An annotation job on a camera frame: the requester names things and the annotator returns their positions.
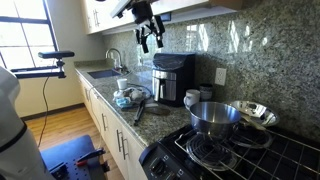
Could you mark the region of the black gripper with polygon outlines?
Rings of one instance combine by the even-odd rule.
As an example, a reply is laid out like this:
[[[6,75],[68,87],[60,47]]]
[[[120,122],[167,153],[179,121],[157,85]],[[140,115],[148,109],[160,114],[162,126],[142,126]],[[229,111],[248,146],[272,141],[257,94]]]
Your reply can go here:
[[[151,3],[149,1],[139,1],[132,4],[131,10],[134,16],[134,22],[137,25],[136,29],[141,30],[140,41],[144,53],[148,53],[148,47],[146,44],[147,36],[145,35],[144,27],[149,30],[154,30],[156,27],[156,42],[159,48],[163,47],[162,35],[165,32],[161,17],[156,15],[154,17],[155,24],[153,22],[153,12],[151,8]]]

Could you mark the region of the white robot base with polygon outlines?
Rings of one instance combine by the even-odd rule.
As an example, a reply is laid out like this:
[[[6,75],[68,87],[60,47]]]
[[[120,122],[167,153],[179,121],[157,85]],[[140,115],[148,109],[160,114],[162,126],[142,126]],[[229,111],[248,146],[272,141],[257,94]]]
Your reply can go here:
[[[37,143],[15,109],[20,85],[0,67],[0,180],[54,180]]]

